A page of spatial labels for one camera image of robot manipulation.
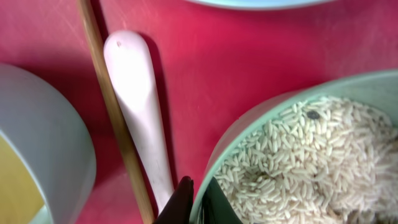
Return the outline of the white plastic fork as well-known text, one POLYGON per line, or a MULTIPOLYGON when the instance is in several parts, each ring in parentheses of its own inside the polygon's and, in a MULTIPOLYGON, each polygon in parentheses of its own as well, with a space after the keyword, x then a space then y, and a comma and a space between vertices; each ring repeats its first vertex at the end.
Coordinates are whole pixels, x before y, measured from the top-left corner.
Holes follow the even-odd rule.
POLYGON ((174 192, 154 67, 146 41, 119 30, 104 44, 104 60, 158 211, 174 192))

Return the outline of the rice food scraps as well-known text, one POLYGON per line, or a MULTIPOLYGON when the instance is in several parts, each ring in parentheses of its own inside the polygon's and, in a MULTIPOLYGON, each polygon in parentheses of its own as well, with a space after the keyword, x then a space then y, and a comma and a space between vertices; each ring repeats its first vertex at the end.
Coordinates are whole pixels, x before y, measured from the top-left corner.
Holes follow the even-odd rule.
POLYGON ((215 179, 243 223, 396 223, 397 128, 347 98, 300 101, 238 143, 215 179))

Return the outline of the mint green bowl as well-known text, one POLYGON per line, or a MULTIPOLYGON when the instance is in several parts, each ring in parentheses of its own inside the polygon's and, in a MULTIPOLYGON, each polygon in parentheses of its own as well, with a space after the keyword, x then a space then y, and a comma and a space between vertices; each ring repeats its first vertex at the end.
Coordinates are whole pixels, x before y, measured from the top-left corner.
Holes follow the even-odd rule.
POLYGON ((190 212, 190 223, 203 223, 202 198, 214 173, 230 152, 248 134, 257 130, 268 119, 294 103, 314 100, 319 96, 339 96, 371 105, 390 116, 397 125, 397 70, 386 70, 340 78, 307 89, 289 91, 269 98, 240 116, 222 135, 216 144, 205 169, 197 196, 190 212))

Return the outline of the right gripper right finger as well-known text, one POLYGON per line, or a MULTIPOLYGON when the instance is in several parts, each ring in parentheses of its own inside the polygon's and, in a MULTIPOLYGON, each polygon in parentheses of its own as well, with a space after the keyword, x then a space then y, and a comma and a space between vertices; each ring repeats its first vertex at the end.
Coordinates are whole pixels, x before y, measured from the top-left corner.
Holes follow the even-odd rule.
POLYGON ((242 224, 214 177, 202 197, 196 224, 242 224))

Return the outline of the large pale blue plate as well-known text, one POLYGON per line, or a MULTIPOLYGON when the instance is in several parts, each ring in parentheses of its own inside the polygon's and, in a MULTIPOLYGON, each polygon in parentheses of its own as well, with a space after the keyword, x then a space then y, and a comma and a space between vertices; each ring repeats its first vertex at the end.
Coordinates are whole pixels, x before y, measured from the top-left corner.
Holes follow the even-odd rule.
POLYGON ((332 2, 333 0, 188 0, 204 6, 244 11, 294 9, 332 2))

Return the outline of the wooden chopstick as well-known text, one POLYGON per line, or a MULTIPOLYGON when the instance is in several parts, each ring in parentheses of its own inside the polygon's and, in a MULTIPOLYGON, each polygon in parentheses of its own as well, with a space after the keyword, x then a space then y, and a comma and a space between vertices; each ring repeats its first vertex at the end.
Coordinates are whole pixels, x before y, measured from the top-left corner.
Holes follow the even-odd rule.
POLYGON ((153 223, 155 221, 155 215, 146 188, 141 163, 116 98, 108 69, 106 68, 103 53, 104 41, 101 36, 93 6, 90 0, 77 0, 77 6, 93 66, 95 68, 96 77, 101 88, 101 93, 118 143, 118 148, 129 176, 142 222, 146 224, 153 223))

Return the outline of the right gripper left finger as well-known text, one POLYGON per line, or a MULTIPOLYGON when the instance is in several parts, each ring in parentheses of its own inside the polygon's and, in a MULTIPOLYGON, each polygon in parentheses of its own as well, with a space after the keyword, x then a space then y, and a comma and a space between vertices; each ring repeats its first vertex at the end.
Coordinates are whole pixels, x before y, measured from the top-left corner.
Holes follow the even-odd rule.
POLYGON ((193 185, 189 176, 183 177, 154 224, 189 224, 194 196, 193 185))

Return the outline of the yellow plastic cup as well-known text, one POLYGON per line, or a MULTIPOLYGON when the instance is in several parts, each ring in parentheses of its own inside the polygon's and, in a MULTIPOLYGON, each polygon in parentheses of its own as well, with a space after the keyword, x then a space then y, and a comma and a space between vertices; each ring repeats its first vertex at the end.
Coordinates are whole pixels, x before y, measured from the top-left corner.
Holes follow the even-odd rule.
POLYGON ((50 222, 75 223, 96 177, 94 146, 76 109, 43 79, 2 64, 1 136, 32 175, 50 222))

